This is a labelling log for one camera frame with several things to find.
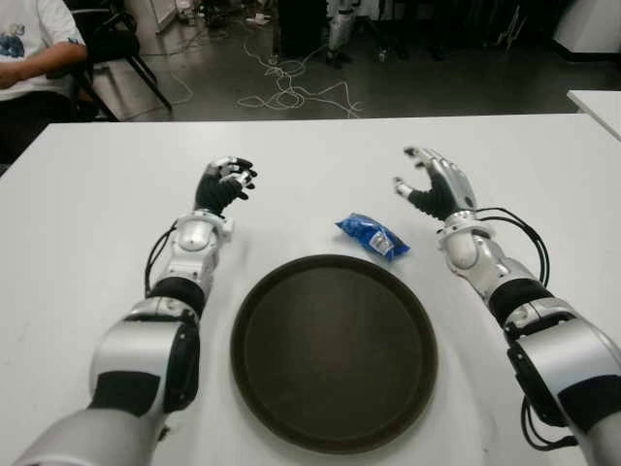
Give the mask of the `robot left hand black silver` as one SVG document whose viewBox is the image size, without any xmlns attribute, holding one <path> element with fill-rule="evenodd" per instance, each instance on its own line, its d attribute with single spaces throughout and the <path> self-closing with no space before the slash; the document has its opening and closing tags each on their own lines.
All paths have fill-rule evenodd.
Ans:
<svg viewBox="0 0 621 466">
<path fill-rule="evenodd" d="M 194 210 L 222 216 L 235 200 L 247 200 L 258 176 L 253 163 L 239 157 L 224 157 L 210 162 L 196 188 Z"/>
</svg>

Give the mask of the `robot right hand black silver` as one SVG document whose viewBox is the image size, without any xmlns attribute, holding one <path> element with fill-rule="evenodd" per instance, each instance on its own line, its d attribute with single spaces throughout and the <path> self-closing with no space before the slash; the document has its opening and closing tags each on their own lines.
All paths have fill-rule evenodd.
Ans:
<svg viewBox="0 0 621 466">
<path fill-rule="evenodd" d="M 414 162 L 416 169 L 424 170 L 430 180 L 430 188 L 421 190 L 399 177 L 394 179 L 396 193 L 418 211 L 446 221 L 456 213 L 474 213 L 477 210 L 470 181 L 455 163 L 428 148 L 407 147 L 404 154 Z"/>
</svg>

